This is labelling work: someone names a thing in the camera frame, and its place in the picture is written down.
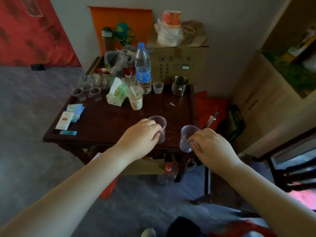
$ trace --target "dark wooden table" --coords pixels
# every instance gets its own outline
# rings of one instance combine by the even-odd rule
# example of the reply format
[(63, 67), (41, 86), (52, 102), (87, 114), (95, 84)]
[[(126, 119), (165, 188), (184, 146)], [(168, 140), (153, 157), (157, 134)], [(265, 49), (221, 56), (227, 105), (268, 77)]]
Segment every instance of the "dark wooden table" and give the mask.
[(185, 125), (197, 124), (193, 86), (187, 87), (183, 97), (172, 95), (171, 85), (165, 85), (160, 95), (154, 94), (152, 90), (151, 93), (143, 96), (143, 107), (139, 111), (132, 109), (128, 98), (121, 107), (108, 104), (107, 93), (106, 90), (102, 91), (101, 101), (87, 98), (81, 102), (85, 109), (80, 119), (76, 123), (71, 123), (68, 128), (69, 131), (77, 131), (77, 135), (61, 135), (59, 130), (55, 130), (61, 113), (66, 111), (68, 104), (78, 103), (77, 99), (71, 96), (48, 128), (43, 141), (58, 144), (87, 164), (91, 157), (83, 149), (104, 152), (120, 139), (126, 129), (141, 119), (156, 115), (163, 116), (167, 120), (166, 139), (164, 143), (157, 144), (150, 154), (154, 157), (161, 153), (182, 154), (179, 175), (176, 179), (179, 182), (188, 158), (192, 157), (192, 153), (184, 153), (179, 148), (180, 130)]

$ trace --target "red curtain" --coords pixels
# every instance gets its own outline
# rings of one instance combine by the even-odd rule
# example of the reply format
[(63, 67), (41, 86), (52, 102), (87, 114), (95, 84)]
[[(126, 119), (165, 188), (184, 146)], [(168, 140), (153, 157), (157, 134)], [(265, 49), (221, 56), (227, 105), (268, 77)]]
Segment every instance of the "red curtain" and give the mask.
[(24, 1), (0, 0), (0, 65), (81, 66), (50, 1)]

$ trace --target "tabletop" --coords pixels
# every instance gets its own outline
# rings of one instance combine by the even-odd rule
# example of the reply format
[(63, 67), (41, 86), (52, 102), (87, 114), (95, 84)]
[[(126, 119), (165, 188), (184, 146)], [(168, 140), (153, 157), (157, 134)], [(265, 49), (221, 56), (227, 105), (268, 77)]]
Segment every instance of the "tabletop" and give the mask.
[[(110, 105), (106, 101), (108, 90), (102, 90), (102, 100), (87, 98), (78, 102), (71, 96), (45, 133), (47, 143), (91, 143), (114, 145), (123, 133), (141, 119), (150, 116), (163, 116), (167, 120), (166, 139), (155, 148), (179, 149), (181, 128), (195, 124), (195, 98), (193, 86), (187, 86), (183, 97), (172, 95), (171, 85), (165, 85), (162, 94), (151, 93), (143, 96), (143, 107), (134, 111), (128, 98), (122, 106)], [(61, 135), (56, 124), (68, 104), (82, 103), (85, 107), (80, 119), (71, 123), (68, 130), (77, 131), (76, 135)]]

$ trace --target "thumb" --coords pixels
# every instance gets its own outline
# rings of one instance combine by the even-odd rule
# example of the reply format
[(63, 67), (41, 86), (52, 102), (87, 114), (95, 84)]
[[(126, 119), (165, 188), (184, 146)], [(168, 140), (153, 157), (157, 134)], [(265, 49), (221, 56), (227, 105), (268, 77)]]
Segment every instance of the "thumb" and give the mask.
[(158, 143), (158, 140), (159, 140), (159, 137), (160, 137), (160, 133), (159, 132), (157, 132), (155, 135), (154, 135), (154, 137), (153, 137), (153, 139), (151, 140), (153, 143), (155, 143), (155, 145)]
[(200, 158), (200, 156), (203, 155), (203, 151), (201, 150), (201, 148), (194, 142), (191, 142), (190, 144), (196, 156)]

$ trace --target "metal cup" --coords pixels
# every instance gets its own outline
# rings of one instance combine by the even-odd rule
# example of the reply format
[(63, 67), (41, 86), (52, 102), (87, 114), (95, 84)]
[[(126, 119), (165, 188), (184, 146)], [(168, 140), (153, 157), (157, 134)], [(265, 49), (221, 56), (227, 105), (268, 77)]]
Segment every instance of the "metal cup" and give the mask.
[(172, 94), (175, 96), (183, 96), (189, 80), (184, 76), (175, 76), (172, 78)]

